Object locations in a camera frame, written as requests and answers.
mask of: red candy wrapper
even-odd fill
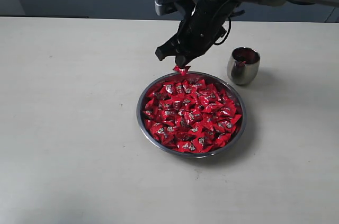
[[[176,72],[179,72],[182,76],[185,76],[187,74],[187,72],[189,71],[189,69],[191,68],[191,66],[186,66],[183,69],[179,68],[178,65],[176,65],[173,70]]]
[[[227,92],[204,79],[168,81],[147,97],[146,129],[156,141],[182,153],[208,153],[225,146],[242,117]]]

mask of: metal cup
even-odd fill
[[[259,70],[260,55],[252,48],[233,50],[227,65],[227,76],[237,85],[247,85]]]

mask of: metal bowl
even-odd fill
[[[182,81],[184,79],[188,79],[188,80],[205,79],[206,84],[213,83],[218,90],[221,90],[222,88],[224,88],[226,90],[229,98],[232,99],[235,102],[236,107],[237,107],[237,112],[242,114],[242,118],[238,121],[237,131],[232,135],[230,142],[228,144],[226,144],[225,146],[223,146],[219,149],[216,149],[214,151],[210,151],[208,153],[199,153],[199,154],[181,153],[181,152],[174,151],[174,150],[171,150],[171,149],[163,146],[158,141],[156,141],[152,137],[152,135],[147,131],[145,124],[144,124],[144,114],[142,113],[142,111],[145,107],[145,104],[147,103],[147,101],[149,101],[149,98],[147,98],[146,96],[151,91],[155,91],[156,89],[158,89],[159,86],[163,84],[163,82],[166,82],[166,81]],[[241,99],[240,95],[228,83],[224,82],[223,80],[221,80],[217,77],[211,76],[209,74],[205,74],[205,73],[201,73],[201,72],[195,72],[195,71],[189,72],[185,76],[182,76],[179,73],[171,73],[171,74],[165,75],[165,76],[153,81],[143,91],[143,93],[141,94],[141,96],[139,98],[138,105],[137,105],[138,124],[139,124],[142,132],[146,136],[146,138],[151,143],[153,143],[153,145],[157,146],[158,148],[160,148],[161,150],[163,150],[167,153],[175,154],[175,155],[187,157],[187,158],[204,158],[204,157],[212,156],[212,155],[215,155],[215,154],[218,154],[222,151],[227,150],[233,144],[235,144],[235,142],[237,142],[239,140],[239,138],[241,137],[241,135],[243,134],[243,132],[245,130],[245,126],[246,126],[246,119],[247,119],[247,115],[246,115],[244,102]]]

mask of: bowl rim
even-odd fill
[[[174,72],[174,73],[170,73],[170,74],[167,74],[167,75],[164,75],[156,80],[154,80],[153,82],[151,82],[146,88],[145,90],[142,92],[142,94],[140,95],[139,97],[139,100],[138,100],[138,104],[137,104],[137,121],[138,121],[138,124],[139,124],[139,127],[142,131],[142,133],[144,134],[144,136],[153,144],[155,145],[156,147],[160,148],[161,150],[167,152],[167,153],[170,153],[170,154],[175,154],[177,156],[181,156],[181,157],[186,157],[186,158],[205,158],[205,157],[208,157],[208,156],[213,156],[213,155],[216,155],[222,151],[225,151],[226,149],[229,149],[232,145],[235,144],[235,142],[237,142],[239,140],[239,138],[242,136],[242,134],[244,133],[244,130],[245,130],[245,127],[246,127],[246,123],[247,123],[247,113],[246,113],[246,107],[245,107],[245,104],[244,104],[244,101],[243,99],[240,97],[239,93],[232,87],[230,86],[227,82],[225,82],[224,80],[218,78],[218,77],[214,77],[210,74],[207,74],[207,73],[203,73],[203,72],[198,72],[198,71],[190,71],[188,72],[188,74],[198,74],[200,76],[206,76],[206,77],[210,77],[210,78],[213,78],[217,81],[219,81],[220,83],[226,85],[232,92],[233,94],[236,96],[236,98],[238,99],[239,103],[240,103],[240,107],[242,109],[242,112],[243,112],[243,115],[242,115],[242,124],[241,124],[241,127],[240,127],[240,130],[238,131],[238,133],[234,136],[234,138],[232,139],[232,141],[228,144],[226,144],[225,146],[219,148],[219,149],[216,149],[214,151],[210,151],[210,152],[207,152],[207,153],[199,153],[199,154],[192,154],[192,153],[181,153],[179,151],[175,151],[175,150],[171,150],[165,146],[163,146],[162,144],[160,144],[158,141],[156,141],[152,135],[147,131],[146,127],[144,126],[144,122],[142,120],[142,117],[141,117],[141,104],[142,104],[142,101],[146,95],[146,93],[149,91],[149,89],[155,85],[156,83],[166,79],[167,77],[170,77],[170,76],[173,76],[173,75],[177,75],[178,73],[177,72]]]

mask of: table surface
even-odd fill
[[[172,72],[175,21],[0,18],[0,223],[337,223],[339,27],[235,22],[191,63],[229,81],[239,46],[260,71],[235,86],[248,125],[229,151],[153,146],[136,104]]]

